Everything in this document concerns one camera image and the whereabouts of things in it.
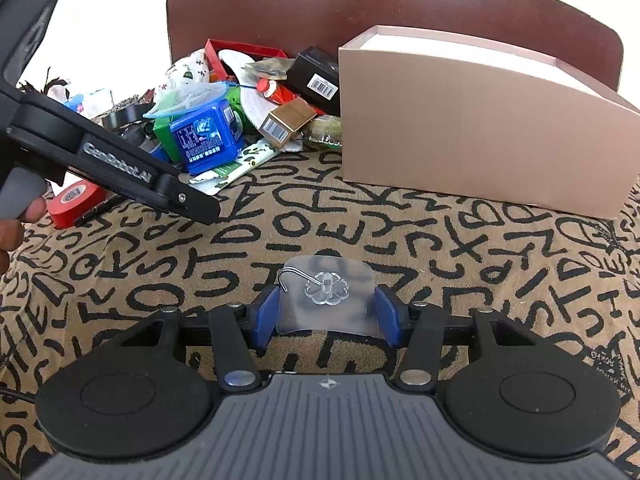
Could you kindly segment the person's left hand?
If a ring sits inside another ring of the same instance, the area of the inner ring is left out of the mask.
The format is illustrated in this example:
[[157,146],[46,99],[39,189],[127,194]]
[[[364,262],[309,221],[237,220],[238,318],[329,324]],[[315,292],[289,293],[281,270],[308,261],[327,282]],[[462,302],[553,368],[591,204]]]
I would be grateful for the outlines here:
[[38,222],[47,212],[47,203],[38,197],[20,218],[2,220],[0,224],[0,273],[5,274],[10,266],[10,255],[24,240],[25,224]]

